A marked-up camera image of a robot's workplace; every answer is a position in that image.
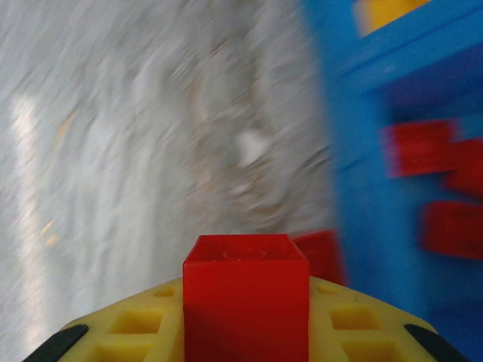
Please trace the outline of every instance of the red lego piece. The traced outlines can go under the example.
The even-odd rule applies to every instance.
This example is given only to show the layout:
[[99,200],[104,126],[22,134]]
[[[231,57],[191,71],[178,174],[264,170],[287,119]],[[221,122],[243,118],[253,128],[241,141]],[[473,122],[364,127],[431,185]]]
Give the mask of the red lego piece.
[[293,241],[309,260],[310,275],[345,285],[344,268],[334,230],[301,235]]
[[423,247],[467,259],[483,259],[483,207],[438,201],[423,212]]
[[201,236],[183,308],[186,362],[309,359],[309,263],[287,235]]
[[454,126],[449,120],[397,124],[388,129],[388,134],[393,176],[454,170]]
[[467,140],[453,146],[457,170],[446,178],[445,185],[477,198],[483,198],[483,140]]

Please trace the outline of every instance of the blue lego piece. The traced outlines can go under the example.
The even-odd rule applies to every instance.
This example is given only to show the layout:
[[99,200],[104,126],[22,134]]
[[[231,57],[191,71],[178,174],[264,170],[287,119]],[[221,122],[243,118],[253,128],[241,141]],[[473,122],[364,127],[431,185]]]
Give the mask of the blue lego piece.
[[334,135],[340,237],[351,287],[427,318],[476,303],[483,262],[419,248],[420,211],[461,199],[441,175],[388,177],[381,129],[458,117],[483,137],[483,0],[432,0],[359,38],[352,0],[303,0]]

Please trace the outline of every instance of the red lego brick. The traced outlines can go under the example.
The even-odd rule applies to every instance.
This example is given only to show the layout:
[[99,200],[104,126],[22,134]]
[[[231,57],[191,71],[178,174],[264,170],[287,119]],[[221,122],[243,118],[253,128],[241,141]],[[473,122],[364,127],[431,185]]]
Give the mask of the red lego brick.
[[453,156],[457,169],[446,178],[446,187],[483,198],[483,140],[455,143]]
[[433,202],[423,212],[423,248],[467,259],[483,259],[483,207]]
[[309,260],[310,275],[345,285],[345,273],[337,233],[334,230],[301,235],[293,239]]
[[309,263],[287,235],[201,236],[183,264],[186,362],[307,362]]
[[451,121],[397,124],[388,130],[392,176],[413,176],[454,170]]

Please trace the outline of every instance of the blue lego structure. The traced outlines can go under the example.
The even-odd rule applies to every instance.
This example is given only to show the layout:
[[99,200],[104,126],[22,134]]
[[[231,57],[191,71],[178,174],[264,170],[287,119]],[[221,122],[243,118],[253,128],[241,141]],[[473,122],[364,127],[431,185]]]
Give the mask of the blue lego structure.
[[[353,0],[303,5],[321,52],[350,287],[435,316],[444,330],[442,315],[483,310],[483,262],[419,248],[422,206],[461,197],[444,190],[441,174],[389,178],[381,129],[457,117],[459,138],[483,136],[483,0],[432,0],[365,37]],[[468,328],[481,335],[481,326]]]

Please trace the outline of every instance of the yellow lego piece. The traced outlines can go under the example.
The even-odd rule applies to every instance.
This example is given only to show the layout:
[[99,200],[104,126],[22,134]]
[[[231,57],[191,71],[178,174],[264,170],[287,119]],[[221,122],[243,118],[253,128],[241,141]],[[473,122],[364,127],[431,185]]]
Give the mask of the yellow lego piece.
[[[405,324],[427,322],[380,300],[310,278],[310,362],[434,362]],[[176,279],[80,318],[89,331],[60,362],[183,362],[183,291]]]
[[362,35],[367,35],[429,2],[429,0],[358,0],[355,13]]

